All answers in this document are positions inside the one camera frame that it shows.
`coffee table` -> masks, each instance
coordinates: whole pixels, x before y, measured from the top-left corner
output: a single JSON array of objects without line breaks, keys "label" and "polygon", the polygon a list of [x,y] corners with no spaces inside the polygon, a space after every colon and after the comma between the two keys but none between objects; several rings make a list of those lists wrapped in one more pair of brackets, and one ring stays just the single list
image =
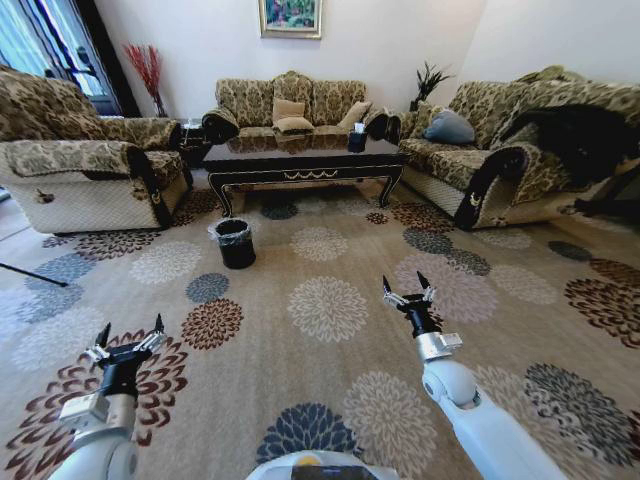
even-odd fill
[{"label": "coffee table", "polygon": [[223,215],[229,217],[232,206],[226,188],[233,185],[386,178],[379,197],[380,206],[384,207],[407,159],[386,140],[368,139],[364,150],[358,153],[348,151],[346,141],[330,149],[292,149],[284,142],[280,147],[271,145],[259,151],[243,151],[227,142],[212,146],[203,166],[209,172],[209,185],[220,198]]}]

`sofa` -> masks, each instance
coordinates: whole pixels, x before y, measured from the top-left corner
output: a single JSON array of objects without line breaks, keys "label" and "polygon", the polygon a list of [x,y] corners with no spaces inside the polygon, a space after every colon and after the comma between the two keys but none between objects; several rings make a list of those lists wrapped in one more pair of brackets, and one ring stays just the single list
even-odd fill
[{"label": "sofa", "polygon": [[[561,159],[540,148],[535,128],[502,139],[521,113],[539,107],[589,104],[621,113],[640,127],[640,85],[590,81],[468,82],[448,108],[475,129],[473,145],[422,138],[422,129],[443,107],[424,103],[418,112],[391,114],[387,136],[410,155],[402,181],[437,204],[463,229],[505,226],[571,213],[610,179],[576,185]],[[627,158],[615,174],[640,162]]]},{"label": "sofa", "polygon": [[101,118],[71,82],[0,69],[0,184],[41,233],[170,226],[192,184],[179,129]]},{"label": "sofa", "polygon": [[[305,142],[312,148],[346,145],[347,130],[337,126],[355,102],[366,99],[367,89],[356,80],[313,80],[295,71],[272,80],[220,79],[218,106],[202,117],[207,138],[214,144],[229,140],[236,150],[269,150],[290,145],[273,129],[273,99],[304,102],[304,117],[314,126]],[[371,106],[363,122],[369,135],[384,138],[388,112]]]}]

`floral rug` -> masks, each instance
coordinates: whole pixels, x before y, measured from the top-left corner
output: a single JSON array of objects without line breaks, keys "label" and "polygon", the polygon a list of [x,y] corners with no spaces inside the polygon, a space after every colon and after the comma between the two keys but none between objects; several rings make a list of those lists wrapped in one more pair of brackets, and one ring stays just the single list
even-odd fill
[{"label": "floral rug", "polygon": [[83,349],[169,339],[138,375],[138,477],[241,479],[300,449],[353,452],[403,478],[476,478],[422,390],[409,323],[382,303],[382,275],[458,332],[457,360],[571,478],[640,475],[640,238],[570,216],[473,233],[377,182],[245,195],[257,260],[229,270],[207,236],[218,202],[199,189],[163,232],[1,243],[2,478],[46,478],[69,455],[60,406],[101,374]]}]

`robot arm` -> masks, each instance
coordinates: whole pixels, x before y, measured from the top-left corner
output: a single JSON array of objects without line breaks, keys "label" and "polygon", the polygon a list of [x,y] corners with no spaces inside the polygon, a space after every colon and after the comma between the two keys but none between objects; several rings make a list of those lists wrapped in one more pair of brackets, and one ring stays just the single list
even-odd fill
[{"label": "robot arm", "polygon": [[59,420],[75,430],[75,450],[51,475],[51,480],[128,480],[137,464],[136,444],[131,441],[135,424],[140,365],[166,339],[160,315],[155,328],[140,343],[107,348],[111,324],[87,349],[103,371],[97,392],[67,401]]},{"label": "robot arm", "polygon": [[538,442],[476,385],[471,371],[448,358],[462,340],[458,334],[441,333],[429,315],[435,290],[420,272],[418,279],[423,292],[402,297],[391,292],[383,277],[383,299],[411,321],[424,364],[422,384],[447,415],[475,467],[487,479],[565,479]]}]

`white wall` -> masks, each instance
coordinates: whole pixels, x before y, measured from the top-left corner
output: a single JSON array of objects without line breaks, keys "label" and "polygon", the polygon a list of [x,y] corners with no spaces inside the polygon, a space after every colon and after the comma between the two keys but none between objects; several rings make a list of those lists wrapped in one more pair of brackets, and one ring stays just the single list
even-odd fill
[{"label": "white wall", "polygon": [[487,0],[458,78],[513,80],[553,64],[640,82],[639,0]]},{"label": "white wall", "polygon": [[[168,113],[199,117],[222,77],[269,79],[294,69],[318,79],[357,79],[380,105],[406,110],[424,59],[457,74],[487,0],[324,0],[323,38],[262,39],[257,0],[97,0],[143,114],[153,104],[122,51],[155,45],[164,59]],[[456,81],[431,100],[448,103]]]}]

